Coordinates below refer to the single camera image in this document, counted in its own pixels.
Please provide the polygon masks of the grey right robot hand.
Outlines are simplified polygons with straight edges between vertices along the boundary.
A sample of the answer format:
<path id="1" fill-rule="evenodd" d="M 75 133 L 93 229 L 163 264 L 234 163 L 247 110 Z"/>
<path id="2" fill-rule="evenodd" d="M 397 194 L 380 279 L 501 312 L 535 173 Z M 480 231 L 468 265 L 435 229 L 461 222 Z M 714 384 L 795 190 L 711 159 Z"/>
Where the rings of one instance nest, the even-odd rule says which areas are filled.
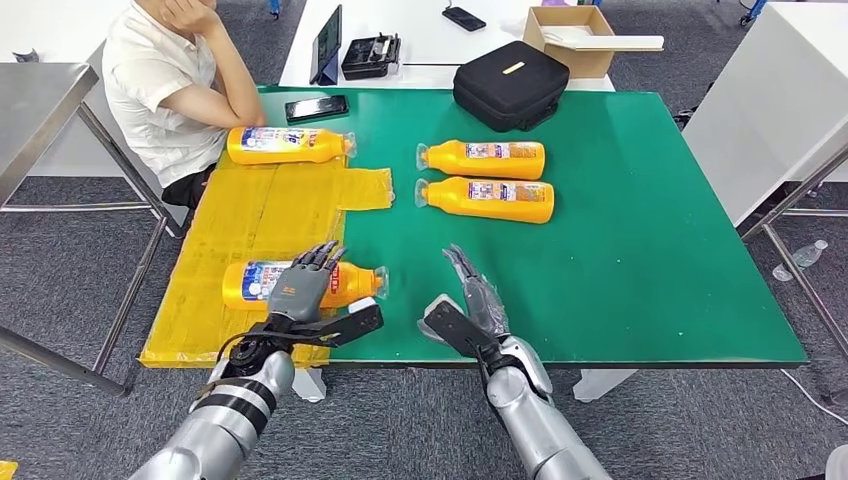
<path id="1" fill-rule="evenodd" d="M 469 320 L 495 338 L 509 335 L 509 319 L 495 287 L 458 245 L 451 244 L 443 254 L 459 277 Z"/>

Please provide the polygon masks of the person's right hand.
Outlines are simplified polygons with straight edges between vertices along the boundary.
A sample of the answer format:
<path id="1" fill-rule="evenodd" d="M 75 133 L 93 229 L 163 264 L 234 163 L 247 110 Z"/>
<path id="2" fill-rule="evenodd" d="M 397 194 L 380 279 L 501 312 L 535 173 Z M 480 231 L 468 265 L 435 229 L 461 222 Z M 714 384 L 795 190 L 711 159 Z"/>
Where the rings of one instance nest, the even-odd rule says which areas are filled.
<path id="1" fill-rule="evenodd" d="M 186 35 L 207 35 L 222 28 L 216 1 L 165 0 L 159 7 L 164 22 Z"/>

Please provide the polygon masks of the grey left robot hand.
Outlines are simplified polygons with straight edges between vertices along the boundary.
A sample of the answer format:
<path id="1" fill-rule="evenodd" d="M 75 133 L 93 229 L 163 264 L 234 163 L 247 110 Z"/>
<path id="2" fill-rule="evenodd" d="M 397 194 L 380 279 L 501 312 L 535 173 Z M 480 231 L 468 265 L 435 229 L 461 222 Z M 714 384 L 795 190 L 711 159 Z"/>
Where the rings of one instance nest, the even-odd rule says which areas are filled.
<path id="1" fill-rule="evenodd" d="M 316 321 L 330 277 L 345 251 L 337 240 L 330 240 L 298 254 L 278 277 L 267 303 L 268 314 L 300 323 Z"/>

